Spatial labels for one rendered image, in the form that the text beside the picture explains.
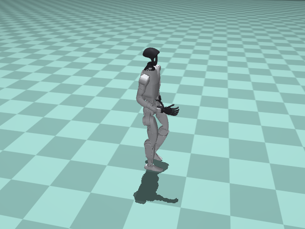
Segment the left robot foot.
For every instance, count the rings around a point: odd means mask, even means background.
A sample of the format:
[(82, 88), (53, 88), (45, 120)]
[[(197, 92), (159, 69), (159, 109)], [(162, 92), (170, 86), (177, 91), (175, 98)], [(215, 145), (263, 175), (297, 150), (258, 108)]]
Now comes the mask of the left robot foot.
[(162, 158), (157, 154), (157, 153), (155, 153), (155, 155), (154, 155), (154, 159), (156, 159), (156, 160), (159, 160), (159, 161), (161, 161), (162, 160)]

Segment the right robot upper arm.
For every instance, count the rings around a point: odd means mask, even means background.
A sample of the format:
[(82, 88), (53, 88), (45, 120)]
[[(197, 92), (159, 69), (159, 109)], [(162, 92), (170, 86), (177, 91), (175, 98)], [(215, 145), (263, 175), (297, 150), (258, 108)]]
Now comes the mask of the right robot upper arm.
[(136, 100), (138, 98), (142, 98), (143, 100), (145, 100), (145, 96), (143, 94), (145, 93), (146, 86), (148, 85), (149, 81), (150, 81), (150, 75), (146, 73), (139, 78), (139, 86), (138, 86)]

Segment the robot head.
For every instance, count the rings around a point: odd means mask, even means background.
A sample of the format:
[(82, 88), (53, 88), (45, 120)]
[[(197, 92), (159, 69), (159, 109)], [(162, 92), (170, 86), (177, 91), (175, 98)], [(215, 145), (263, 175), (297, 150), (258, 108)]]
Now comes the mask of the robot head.
[[(158, 54), (159, 54), (159, 51), (155, 48), (146, 48), (143, 51), (143, 56), (151, 59), (151, 62), (147, 63), (147, 66), (144, 68), (144, 70), (147, 70), (149, 68), (152, 68), (149, 71), (154, 71), (155, 70), (154, 66), (157, 65), (157, 55)], [(154, 61), (154, 58), (155, 58), (155, 61)]]

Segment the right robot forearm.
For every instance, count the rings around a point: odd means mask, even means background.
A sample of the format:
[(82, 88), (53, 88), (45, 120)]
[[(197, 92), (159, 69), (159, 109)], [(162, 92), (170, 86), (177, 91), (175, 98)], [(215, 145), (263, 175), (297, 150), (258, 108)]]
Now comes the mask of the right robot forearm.
[(138, 99), (137, 99), (137, 102), (138, 102), (141, 106), (143, 106), (143, 107), (145, 107), (145, 108), (148, 108), (148, 109), (150, 109), (150, 110), (153, 111), (153, 112), (158, 112), (158, 113), (161, 112), (161, 108), (157, 108), (158, 105), (155, 105), (155, 104), (149, 102), (148, 100), (144, 101), (142, 98), (138, 98)]

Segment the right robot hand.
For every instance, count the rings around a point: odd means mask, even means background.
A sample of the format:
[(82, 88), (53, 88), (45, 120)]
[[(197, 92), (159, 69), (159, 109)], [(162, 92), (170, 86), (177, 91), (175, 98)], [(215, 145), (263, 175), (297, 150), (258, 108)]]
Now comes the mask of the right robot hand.
[[(173, 115), (173, 116), (176, 116), (177, 114), (178, 114), (178, 112), (179, 112), (179, 107), (177, 107), (177, 108), (171, 108), (172, 106), (174, 106), (174, 104), (172, 104), (172, 105), (170, 105), (170, 106), (168, 106), (168, 107), (164, 107), (164, 106), (157, 106), (157, 108), (161, 108), (161, 113), (165, 113), (165, 114), (167, 114), (167, 115)], [(176, 110), (176, 109), (178, 109), (178, 110)]]

